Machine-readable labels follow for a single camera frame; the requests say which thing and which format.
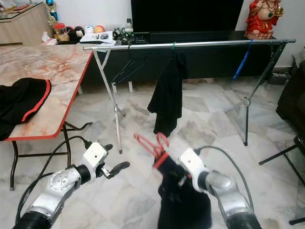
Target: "red statue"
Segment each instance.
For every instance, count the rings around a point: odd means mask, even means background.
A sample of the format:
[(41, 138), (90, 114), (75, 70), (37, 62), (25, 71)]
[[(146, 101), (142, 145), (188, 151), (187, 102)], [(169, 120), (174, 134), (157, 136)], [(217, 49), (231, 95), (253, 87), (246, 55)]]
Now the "red statue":
[(245, 37), (248, 39), (271, 39), (272, 25), (276, 25), (284, 9), (278, 3), (282, 0), (255, 0), (250, 4)]

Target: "television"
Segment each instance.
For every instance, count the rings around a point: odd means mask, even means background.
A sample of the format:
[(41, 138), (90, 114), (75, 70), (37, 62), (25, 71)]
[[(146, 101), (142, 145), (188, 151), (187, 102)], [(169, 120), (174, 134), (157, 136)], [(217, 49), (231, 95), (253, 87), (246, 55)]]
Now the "television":
[(235, 30), (244, 0), (131, 0), (135, 34)]

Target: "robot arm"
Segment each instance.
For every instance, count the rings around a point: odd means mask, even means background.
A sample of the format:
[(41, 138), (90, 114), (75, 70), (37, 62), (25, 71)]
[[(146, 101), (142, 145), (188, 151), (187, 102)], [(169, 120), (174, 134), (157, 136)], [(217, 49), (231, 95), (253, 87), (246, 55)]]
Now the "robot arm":
[(80, 166), (72, 165), (66, 170), (53, 173), (45, 190), (33, 201), (13, 229), (51, 228), (60, 215), (65, 200), (80, 185), (93, 182), (102, 175), (110, 179), (130, 165), (129, 162), (123, 162), (108, 171), (104, 168), (107, 155), (107, 151), (99, 143), (92, 143), (83, 155)]
[(179, 157), (179, 163), (192, 176), (192, 184), (196, 191), (207, 190), (217, 198), (228, 229), (261, 229), (234, 178), (217, 171), (209, 171), (191, 148)]

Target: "black garment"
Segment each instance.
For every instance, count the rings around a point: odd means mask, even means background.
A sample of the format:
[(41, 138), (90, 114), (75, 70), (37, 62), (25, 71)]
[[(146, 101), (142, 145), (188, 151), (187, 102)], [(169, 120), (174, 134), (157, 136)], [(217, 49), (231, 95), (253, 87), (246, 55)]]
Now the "black garment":
[(208, 229), (212, 225), (211, 202), (207, 194), (194, 190), (191, 179), (178, 182), (184, 169), (168, 157), (158, 168), (163, 175), (159, 187), (161, 211), (158, 229)]
[(157, 113), (154, 133), (169, 136), (182, 116), (182, 80), (187, 78), (184, 54), (173, 55), (158, 80), (152, 100), (148, 105), (151, 113)]
[(36, 114), (50, 92), (49, 80), (22, 78), (12, 86), (0, 85), (0, 140)]

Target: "wooden cabinet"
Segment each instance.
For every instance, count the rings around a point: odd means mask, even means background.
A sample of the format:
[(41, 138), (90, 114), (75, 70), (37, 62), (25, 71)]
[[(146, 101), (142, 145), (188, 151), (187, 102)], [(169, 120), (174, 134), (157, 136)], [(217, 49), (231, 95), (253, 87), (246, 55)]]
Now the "wooden cabinet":
[(24, 46), (42, 44), (41, 36), (47, 31), (52, 37), (52, 29), (47, 22), (48, 13), (43, 2), (28, 10), (8, 17), (0, 17), (0, 44), (22, 43)]

